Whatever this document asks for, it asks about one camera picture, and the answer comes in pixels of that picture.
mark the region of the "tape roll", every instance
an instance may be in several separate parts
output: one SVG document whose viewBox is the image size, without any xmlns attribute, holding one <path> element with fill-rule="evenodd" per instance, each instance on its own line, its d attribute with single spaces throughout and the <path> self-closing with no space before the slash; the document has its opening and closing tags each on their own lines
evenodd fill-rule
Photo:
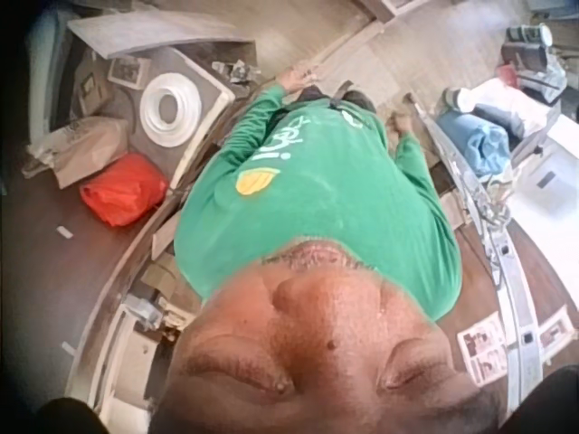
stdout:
<svg viewBox="0 0 579 434">
<path fill-rule="evenodd" d="M 163 97 L 173 97 L 175 119 L 161 118 Z M 193 135 L 201 117 L 201 98 L 195 84 L 185 75 L 175 72 L 161 74 L 150 81 L 143 91 L 140 103 L 141 124 L 147 136 L 163 147 L 182 145 Z"/>
</svg>

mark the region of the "brown paper bag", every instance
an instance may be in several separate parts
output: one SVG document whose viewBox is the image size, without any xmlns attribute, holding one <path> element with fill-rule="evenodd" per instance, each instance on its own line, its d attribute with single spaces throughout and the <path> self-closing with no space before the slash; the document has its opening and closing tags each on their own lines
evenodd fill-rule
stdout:
<svg viewBox="0 0 579 434">
<path fill-rule="evenodd" d="M 36 163 L 54 171 L 59 187 L 64 188 L 125 155 L 127 148 L 126 120 L 90 117 L 53 131 L 29 145 L 27 150 Z M 23 169 L 26 177 L 40 171 L 37 164 Z"/>
</svg>

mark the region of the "red plastic bag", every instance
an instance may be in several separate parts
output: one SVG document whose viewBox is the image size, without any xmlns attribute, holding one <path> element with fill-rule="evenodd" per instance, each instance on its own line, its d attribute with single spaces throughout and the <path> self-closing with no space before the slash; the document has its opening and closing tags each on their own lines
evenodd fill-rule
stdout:
<svg viewBox="0 0 579 434">
<path fill-rule="evenodd" d="M 168 181 L 141 154 L 127 154 L 81 187 L 82 200 L 106 223 L 124 226 L 163 201 Z"/>
</svg>

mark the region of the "green t-shirt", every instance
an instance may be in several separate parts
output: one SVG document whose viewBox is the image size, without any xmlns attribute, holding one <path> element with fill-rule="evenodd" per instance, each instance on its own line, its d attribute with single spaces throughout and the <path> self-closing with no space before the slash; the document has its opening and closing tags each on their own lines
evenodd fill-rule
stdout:
<svg viewBox="0 0 579 434">
<path fill-rule="evenodd" d="M 339 242 L 436 320 L 460 292 L 460 253 L 417 140 L 391 158 L 373 113 L 295 103 L 268 134 L 284 90 L 248 108 L 187 199 L 178 267 L 202 298 L 236 270 L 302 237 Z"/>
</svg>

